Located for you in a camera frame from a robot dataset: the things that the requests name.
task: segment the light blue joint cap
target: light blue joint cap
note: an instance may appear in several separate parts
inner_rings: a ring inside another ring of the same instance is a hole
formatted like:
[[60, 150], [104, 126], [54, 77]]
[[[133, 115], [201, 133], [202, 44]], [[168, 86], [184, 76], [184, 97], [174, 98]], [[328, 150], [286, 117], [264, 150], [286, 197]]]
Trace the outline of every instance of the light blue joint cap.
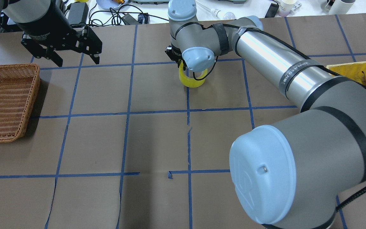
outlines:
[[214, 53], [209, 48], [192, 47], [182, 53], [187, 67], [193, 72], [204, 71], [214, 64]]
[[234, 141], [229, 158], [235, 191], [248, 216], [259, 224], [282, 220], [296, 192], [295, 159], [282, 132], [259, 126]]
[[248, 16], [246, 18], [250, 19], [252, 22], [254, 22], [256, 27], [258, 27], [258, 29], [263, 31], [263, 24], [262, 24], [261, 20], [259, 19], [259, 17], [257, 17], [257, 16]]
[[194, 0], [170, 0], [167, 15], [176, 22], [184, 22], [196, 16], [197, 8]]

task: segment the blue grid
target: blue grid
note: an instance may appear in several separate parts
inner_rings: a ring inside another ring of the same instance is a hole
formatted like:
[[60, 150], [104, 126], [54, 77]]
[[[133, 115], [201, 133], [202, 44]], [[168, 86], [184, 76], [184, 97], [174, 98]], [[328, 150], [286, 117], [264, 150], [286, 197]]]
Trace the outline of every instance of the blue grid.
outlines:
[[[337, 56], [351, 56], [354, 61], [355, 56], [360, 55], [366, 55], [366, 53], [353, 53], [349, 42], [347, 40], [347, 37], [344, 33], [344, 30], [341, 26], [340, 20], [337, 16], [335, 16], [337, 23], [340, 27], [341, 33], [343, 34], [344, 40], [347, 44], [347, 47], [350, 51], [349, 54], [328, 54], [328, 55], [310, 55], [310, 57], [337, 57]], [[289, 22], [287, 18], [284, 18], [286, 22], [286, 26], [289, 31], [289, 36], [292, 41], [293, 47], [296, 47], [292, 32], [290, 30]], [[158, 65], [158, 64], [175, 64], [173, 61], [168, 62], [148, 62], [148, 63], [135, 63], [135, 49], [136, 49], [136, 39], [137, 39], [137, 31], [138, 26], [135, 26], [135, 36], [134, 36], [134, 45], [133, 45], [133, 54], [132, 54], [132, 63], [131, 64], [107, 64], [107, 65], [93, 65], [93, 66], [82, 66], [83, 62], [83, 54], [80, 58], [80, 64], [79, 66], [70, 66], [70, 67], [53, 67], [53, 68], [41, 68], [41, 70], [55, 70], [55, 69], [71, 69], [71, 68], [77, 68], [77, 78], [74, 85], [74, 91], [71, 99], [70, 104], [70, 110], [68, 115], [56, 115], [56, 116], [36, 116], [32, 117], [32, 119], [35, 118], [41, 118], [41, 119], [54, 119], [54, 118], [67, 118], [67, 125], [64, 133], [64, 139], [61, 146], [60, 156], [58, 160], [57, 170], [56, 174], [39, 174], [39, 175], [11, 175], [11, 176], [0, 176], [0, 179], [6, 179], [6, 178], [55, 178], [55, 188], [57, 184], [57, 179], [59, 177], [107, 177], [107, 176], [120, 176], [120, 184], [119, 184], [119, 194], [120, 197], [122, 197], [122, 188], [123, 188], [123, 179], [124, 176], [136, 176], [139, 175], [138, 172], [125, 172], [125, 157], [126, 157], [126, 143], [128, 139], [128, 125], [129, 125], [129, 116], [130, 115], [137, 115], [137, 114], [152, 114], [152, 113], [187, 113], [187, 125], [190, 125], [190, 112], [207, 112], [207, 111], [223, 111], [223, 110], [249, 110], [250, 111], [250, 122], [252, 125], [252, 128], [254, 128], [254, 121], [253, 121], [253, 110], [257, 109], [283, 109], [283, 108], [296, 108], [296, 106], [264, 106], [264, 107], [253, 107], [250, 96], [249, 96], [249, 89], [248, 89], [248, 82], [247, 82], [247, 73], [245, 69], [245, 62], [243, 58], [235, 58], [235, 59], [219, 59], [218, 61], [241, 61], [242, 67], [243, 67], [243, 74], [244, 74], [244, 81], [245, 81], [245, 87], [246, 87], [246, 93], [247, 93], [247, 99], [248, 99], [248, 107], [240, 107], [240, 108], [211, 108], [211, 109], [190, 109], [189, 104], [189, 88], [187, 88], [187, 110], [159, 110], [159, 111], [143, 111], [143, 112], [131, 112], [131, 95], [132, 95], [132, 82], [133, 82], [133, 70], [135, 65]], [[74, 104], [74, 97], [77, 90], [77, 84], [78, 79], [80, 76], [80, 71], [82, 68], [98, 68], [98, 67], [113, 67], [113, 66], [131, 66], [131, 80], [130, 80], [130, 88], [129, 88], [129, 97], [128, 97], [128, 110], [124, 113], [95, 113], [95, 114], [72, 114], [72, 108]], [[61, 165], [61, 159], [63, 156], [63, 150], [65, 146], [65, 141], [67, 137], [67, 129], [70, 124], [70, 120], [72, 117], [79, 117], [79, 116], [107, 116], [107, 115], [126, 115], [126, 127], [125, 127], [125, 138], [124, 138], [124, 149], [123, 149], [123, 156], [122, 156], [122, 168], [120, 173], [97, 173], [97, 174], [59, 174], [60, 171], [60, 165]], [[168, 172], [168, 178], [173, 179], [173, 174], [187, 174], [188, 175], [188, 189], [189, 189], [189, 227], [192, 229], [193, 227], [193, 221], [192, 221], [192, 184], [191, 184], [191, 174], [197, 174], [197, 173], [227, 173], [230, 172], [230, 170], [191, 170], [191, 149], [190, 149], [190, 131], [187, 133], [187, 153], [188, 153], [188, 168], [187, 170], [182, 171], [169, 171]], [[337, 204], [340, 204], [340, 200], [337, 196]], [[344, 215], [342, 210], [340, 211], [341, 220], [343, 223], [344, 229], [347, 229], [347, 224], [344, 219]]]

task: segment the brown wicker basket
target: brown wicker basket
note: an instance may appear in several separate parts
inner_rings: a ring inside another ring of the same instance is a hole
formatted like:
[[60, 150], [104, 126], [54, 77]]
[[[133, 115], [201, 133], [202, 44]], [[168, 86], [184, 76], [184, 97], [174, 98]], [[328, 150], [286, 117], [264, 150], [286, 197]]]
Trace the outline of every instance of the brown wicker basket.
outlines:
[[25, 135], [39, 90], [37, 64], [0, 65], [0, 142]]

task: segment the yellow object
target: yellow object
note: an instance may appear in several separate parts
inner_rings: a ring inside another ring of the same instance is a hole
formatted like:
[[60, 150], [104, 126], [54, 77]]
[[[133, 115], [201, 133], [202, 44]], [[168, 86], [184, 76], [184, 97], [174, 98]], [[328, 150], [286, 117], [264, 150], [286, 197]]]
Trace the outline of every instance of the yellow object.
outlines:
[[366, 61], [327, 65], [327, 68], [366, 86], [366, 81], [362, 74], [363, 71], [366, 75]]
[[[204, 70], [199, 78], [201, 79], [201, 78], [205, 77], [207, 72], [208, 72], [207, 69]], [[204, 79], [204, 80], [198, 81], [198, 80], [188, 77], [185, 74], [185, 72], [183, 71], [183, 63], [179, 64], [179, 79], [180, 79], [180, 82], [182, 82], [182, 84], [186, 87], [200, 87], [206, 80], [206, 79]]]

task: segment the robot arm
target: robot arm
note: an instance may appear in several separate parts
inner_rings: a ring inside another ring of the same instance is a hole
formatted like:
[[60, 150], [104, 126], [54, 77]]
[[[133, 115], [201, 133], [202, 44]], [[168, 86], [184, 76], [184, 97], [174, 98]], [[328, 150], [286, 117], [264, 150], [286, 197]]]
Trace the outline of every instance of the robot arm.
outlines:
[[336, 195], [366, 181], [366, 90], [272, 38], [255, 17], [203, 29], [194, 0], [169, 1], [166, 53], [194, 72], [235, 51], [301, 113], [238, 137], [231, 177], [249, 217], [266, 228], [327, 228]]
[[51, 59], [61, 67], [63, 59], [55, 51], [73, 50], [100, 62], [101, 40], [88, 26], [74, 30], [55, 0], [0, 0], [1, 9], [24, 31], [21, 43], [35, 58]]

